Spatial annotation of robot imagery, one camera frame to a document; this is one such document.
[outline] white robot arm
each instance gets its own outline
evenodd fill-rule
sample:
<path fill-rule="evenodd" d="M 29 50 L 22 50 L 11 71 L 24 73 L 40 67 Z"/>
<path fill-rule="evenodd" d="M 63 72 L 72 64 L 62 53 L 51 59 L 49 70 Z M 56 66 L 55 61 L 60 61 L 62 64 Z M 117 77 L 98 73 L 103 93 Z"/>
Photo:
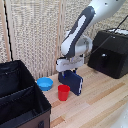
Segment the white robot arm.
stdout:
<path fill-rule="evenodd" d="M 125 1 L 92 0 L 89 6 L 82 11 L 61 45 L 61 52 L 65 58 L 57 60 L 56 70 L 58 72 L 78 68 L 84 64 L 83 59 L 79 56 L 86 51 L 86 44 L 77 43 L 78 39 L 84 31 L 88 30 L 95 23 L 113 16 Z M 77 57 L 77 59 L 71 62 L 69 59 L 72 57 Z"/>

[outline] wooden tabletop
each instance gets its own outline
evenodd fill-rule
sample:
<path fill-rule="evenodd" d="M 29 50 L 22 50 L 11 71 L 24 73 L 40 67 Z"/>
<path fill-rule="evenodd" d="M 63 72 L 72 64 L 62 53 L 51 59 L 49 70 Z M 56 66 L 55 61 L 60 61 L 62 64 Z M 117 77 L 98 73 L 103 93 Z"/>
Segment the wooden tabletop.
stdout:
<path fill-rule="evenodd" d="M 67 101 L 58 99 L 58 74 L 50 77 L 53 87 L 44 92 L 52 105 L 50 128 L 110 128 L 128 102 L 128 75 L 113 79 L 87 65 L 77 74 L 84 80 L 82 93 L 70 92 Z"/>

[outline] perforated wall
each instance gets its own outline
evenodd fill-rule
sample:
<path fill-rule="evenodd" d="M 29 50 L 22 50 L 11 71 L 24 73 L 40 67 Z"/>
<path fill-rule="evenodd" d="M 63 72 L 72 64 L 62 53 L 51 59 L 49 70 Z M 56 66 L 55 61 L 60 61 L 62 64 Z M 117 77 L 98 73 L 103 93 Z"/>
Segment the perforated wall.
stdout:
<path fill-rule="evenodd" d="M 4 2 L 0 0 L 0 63 L 10 61 Z"/>
<path fill-rule="evenodd" d="M 15 59 L 22 60 L 35 79 L 54 74 L 59 0 L 7 0 L 6 4 L 8 15 L 12 14 Z"/>
<path fill-rule="evenodd" d="M 96 36 L 97 32 L 100 30 L 105 30 L 109 28 L 116 28 L 119 23 L 128 15 L 128 0 L 124 3 L 124 5 L 120 8 L 120 10 L 114 14 L 114 16 L 105 19 L 94 25 L 92 38 Z M 128 18 L 127 20 L 120 26 L 121 29 L 128 30 Z"/>

